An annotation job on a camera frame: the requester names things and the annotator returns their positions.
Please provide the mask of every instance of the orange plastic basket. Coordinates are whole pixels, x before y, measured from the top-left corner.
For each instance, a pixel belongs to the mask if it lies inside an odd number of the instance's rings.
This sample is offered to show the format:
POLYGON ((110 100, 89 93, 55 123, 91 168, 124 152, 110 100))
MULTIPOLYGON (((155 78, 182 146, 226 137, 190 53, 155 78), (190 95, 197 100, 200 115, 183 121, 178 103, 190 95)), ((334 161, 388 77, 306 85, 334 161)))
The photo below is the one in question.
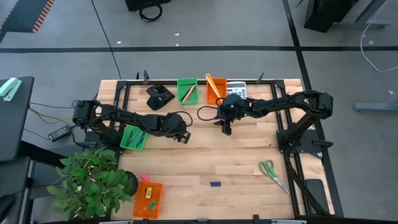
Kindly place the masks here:
POLYGON ((163 184, 155 182, 140 181, 136 194, 136 202, 132 215, 138 218, 152 218, 156 219, 159 216, 160 200, 162 198, 163 184), (150 198, 145 198, 148 187, 152 187, 152 195, 150 198), (153 201, 156 201, 156 206, 152 210, 148 210, 147 206, 153 201))
MULTIPOLYGON (((226 79, 225 78, 213 78, 213 82, 216 85, 220 96, 225 98, 226 97, 226 79)), ((206 82, 206 99, 208 104, 216 104, 217 95, 213 91, 212 87, 210 86, 209 82, 206 82)))

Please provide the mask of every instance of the calculator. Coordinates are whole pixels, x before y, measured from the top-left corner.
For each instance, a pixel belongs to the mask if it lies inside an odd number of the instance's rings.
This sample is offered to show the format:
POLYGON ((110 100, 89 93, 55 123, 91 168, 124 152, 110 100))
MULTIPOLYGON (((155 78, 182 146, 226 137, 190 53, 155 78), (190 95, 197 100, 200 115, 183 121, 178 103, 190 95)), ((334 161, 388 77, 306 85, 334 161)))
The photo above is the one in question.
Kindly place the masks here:
POLYGON ((228 82, 226 83, 226 94, 237 94, 242 99, 246 99, 246 82, 228 82))

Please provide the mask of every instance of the gray floor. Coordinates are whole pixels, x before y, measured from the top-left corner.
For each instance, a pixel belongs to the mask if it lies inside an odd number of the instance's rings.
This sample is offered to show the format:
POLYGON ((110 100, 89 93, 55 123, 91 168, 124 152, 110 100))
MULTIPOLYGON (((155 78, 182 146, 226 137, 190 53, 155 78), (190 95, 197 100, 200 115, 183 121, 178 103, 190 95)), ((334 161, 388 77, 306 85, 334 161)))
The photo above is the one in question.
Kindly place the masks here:
MULTIPOLYGON (((0 6, 15 0, 0 0, 0 6)), ((164 47, 201 45, 293 46, 281 1, 271 0, 173 0, 164 5, 164 15, 144 23, 128 12, 123 0, 94 0, 113 47, 164 47)), ((322 34, 303 28, 307 1, 289 0, 301 46, 358 46, 362 31, 332 27, 322 34)), ((347 16, 352 21, 366 5, 357 5, 347 16)), ((398 2, 390 0, 380 19, 394 25, 370 30, 364 45, 398 45, 398 2)), ((0 20, 6 7, 0 7, 0 20)), ((57 0, 36 34, 7 33, 0 48, 108 47, 95 11, 88 0, 57 0)), ((398 52, 366 52, 380 68, 398 64, 398 52)), ((122 78, 135 78, 146 69, 151 78, 203 78, 206 72, 227 78, 301 78, 295 52, 202 51, 117 52, 114 54, 122 78)), ((398 96, 398 69, 377 73, 361 52, 304 52, 308 74, 315 90, 335 98, 331 118, 323 122, 333 170, 346 217, 398 220, 398 166, 395 113, 355 112, 357 101, 382 102, 398 96)), ((75 99, 92 99, 100 80, 117 79, 111 53, 0 54, 0 78, 35 77, 32 101, 68 106, 75 99)), ((39 112, 57 117, 72 110, 35 106, 39 112)), ((29 113, 26 128, 46 135, 63 126, 49 125, 29 113)), ((76 130, 78 140, 84 135, 76 130)), ((70 145, 70 139, 55 143, 31 133, 23 139, 50 149, 70 145)), ((35 202, 33 218, 49 222, 60 217, 49 214, 50 198, 35 202)))

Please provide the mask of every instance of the green plastic basket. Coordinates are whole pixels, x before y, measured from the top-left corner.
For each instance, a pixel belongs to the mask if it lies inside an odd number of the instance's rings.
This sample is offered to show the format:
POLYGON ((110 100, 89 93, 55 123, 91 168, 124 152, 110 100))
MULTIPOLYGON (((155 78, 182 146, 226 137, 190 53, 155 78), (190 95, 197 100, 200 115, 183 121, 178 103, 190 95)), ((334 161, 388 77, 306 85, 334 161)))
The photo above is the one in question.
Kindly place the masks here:
POLYGON ((147 140, 147 133, 141 131, 138 127, 127 125, 126 129, 124 130, 122 141, 120 142, 120 147, 125 149, 133 149, 142 151, 144 149, 145 141, 147 140), (144 135, 144 140, 137 146, 139 143, 141 136, 144 135), (130 144, 129 138, 135 137, 130 144))
POLYGON ((198 80, 196 78, 184 78, 177 80, 177 99, 182 105, 198 103, 198 80), (195 84, 195 89, 187 102, 182 101, 182 97, 187 93, 189 88, 195 84))

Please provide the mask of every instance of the wooden table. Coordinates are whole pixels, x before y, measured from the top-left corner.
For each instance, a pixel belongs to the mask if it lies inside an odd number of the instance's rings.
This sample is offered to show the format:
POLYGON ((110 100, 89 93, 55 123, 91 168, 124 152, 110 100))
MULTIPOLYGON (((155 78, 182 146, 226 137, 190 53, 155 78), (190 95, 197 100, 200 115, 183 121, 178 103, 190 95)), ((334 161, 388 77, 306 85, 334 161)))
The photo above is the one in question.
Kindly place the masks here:
MULTIPOLYGON (((299 79, 284 80, 286 92, 293 94, 302 91, 299 79)), ((98 92, 98 100, 103 104, 113 104, 117 80, 103 80, 98 92)), ((140 114, 166 114, 173 111, 187 111, 192 115, 193 126, 188 127, 191 138, 188 144, 169 138, 148 136, 143 151, 126 149, 120 157, 119 168, 135 173, 146 173, 150 181, 164 184, 159 219, 196 220, 206 219, 252 219, 293 218, 290 197, 269 177, 264 176, 258 162, 266 159, 274 161, 274 169, 279 179, 289 188, 282 154, 278 150, 275 131, 275 113, 264 118, 244 118, 231 125, 231 136, 221 132, 221 126, 197 118, 197 109, 207 105, 205 85, 199 85, 200 100, 197 105, 180 105, 177 100, 158 111, 152 111, 146 104, 149 86, 133 85, 130 89, 127 110, 140 114), (221 187, 210 187, 211 181, 221 181, 221 187)), ((166 87, 177 96, 175 85, 166 87)), ((264 85, 248 85, 248 97, 272 99, 271 88, 264 85)), ((119 107, 123 102, 121 92, 119 107)), ((304 112, 292 109, 293 122, 298 121, 304 112)), ((202 118, 212 118, 215 110, 202 110, 202 118)), ((189 118, 182 114, 189 123, 189 118)), ((287 127, 285 116, 284 127, 287 127)), ((325 185, 330 212, 333 213, 326 177, 322 162, 311 154, 301 154, 303 173, 306 179, 321 179, 325 185)), ((298 202, 300 213, 305 214, 299 188, 298 202)), ((134 200, 122 205, 112 220, 131 220, 134 200)))

